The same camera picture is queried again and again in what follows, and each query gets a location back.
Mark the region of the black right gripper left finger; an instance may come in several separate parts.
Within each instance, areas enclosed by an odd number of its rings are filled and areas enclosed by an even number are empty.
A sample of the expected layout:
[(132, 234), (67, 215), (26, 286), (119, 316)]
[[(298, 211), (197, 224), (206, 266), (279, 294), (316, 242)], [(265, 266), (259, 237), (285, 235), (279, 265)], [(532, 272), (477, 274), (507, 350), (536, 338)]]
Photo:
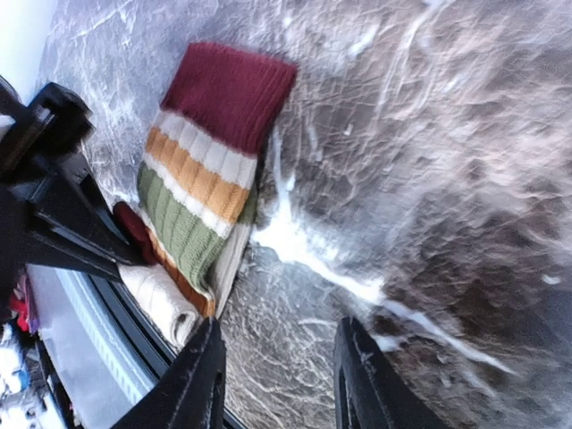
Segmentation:
[(221, 428), (225, 379), (225, 343), (218, 321), (208, 317), (153, 390), (114, 426)]

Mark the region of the black front rail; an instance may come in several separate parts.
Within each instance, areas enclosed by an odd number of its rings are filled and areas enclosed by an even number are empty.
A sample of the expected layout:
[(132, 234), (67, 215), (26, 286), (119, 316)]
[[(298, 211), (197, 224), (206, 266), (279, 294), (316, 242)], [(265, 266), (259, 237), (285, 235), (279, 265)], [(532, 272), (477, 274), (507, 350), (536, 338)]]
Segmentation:
[[(152, 325), (131, 297), (126, 287), (117, 282), (110, 282), (90, 274), (83, 276), (88, 282), (88, 289), (95, 293), (104, 306), (104, 312), (111, 317), (116, 327), (135, 355), (136, 362), (148, 373), (154, 386), (166, 373), (180, 352), (175, 351), (162, 338), (160, 332)], [(223, 426), (221, 428), (244, 428), (246, 425), (225, 405)]]

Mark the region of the beige striped sock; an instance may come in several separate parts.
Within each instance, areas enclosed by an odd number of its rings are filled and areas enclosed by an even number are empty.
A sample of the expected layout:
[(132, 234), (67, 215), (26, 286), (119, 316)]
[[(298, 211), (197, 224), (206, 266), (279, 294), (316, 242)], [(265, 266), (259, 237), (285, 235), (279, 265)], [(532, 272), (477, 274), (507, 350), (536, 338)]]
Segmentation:
[(257, 211), (257, 173), (297, 77), (292, 63), (213, 42), (189, 45), (147, 136), (139, 204), (114, 214), (143, 253), (123, 284), (169, 346), (219, 316)]

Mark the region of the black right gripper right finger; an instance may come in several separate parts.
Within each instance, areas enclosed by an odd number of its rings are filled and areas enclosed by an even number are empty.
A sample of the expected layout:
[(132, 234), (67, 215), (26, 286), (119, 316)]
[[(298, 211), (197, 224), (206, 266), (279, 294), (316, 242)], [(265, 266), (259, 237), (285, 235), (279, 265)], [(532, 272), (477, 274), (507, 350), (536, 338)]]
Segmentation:
[(407, 387), (354, 317), (343, 317), (334, 342), (338, 428), (445, 429), (446, 424)]

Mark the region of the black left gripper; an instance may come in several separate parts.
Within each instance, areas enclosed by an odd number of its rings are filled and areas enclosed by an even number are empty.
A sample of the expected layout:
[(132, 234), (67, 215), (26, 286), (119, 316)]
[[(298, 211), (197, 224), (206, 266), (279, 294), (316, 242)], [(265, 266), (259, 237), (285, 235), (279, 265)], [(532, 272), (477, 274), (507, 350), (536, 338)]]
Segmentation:
[(1, 266), (43, 265), (118, 282), (119, 265), (143, 265), (79, 153), (93, 126), (73, 91), (46, 84), (28, 105), (6, 80), (1, 112)]

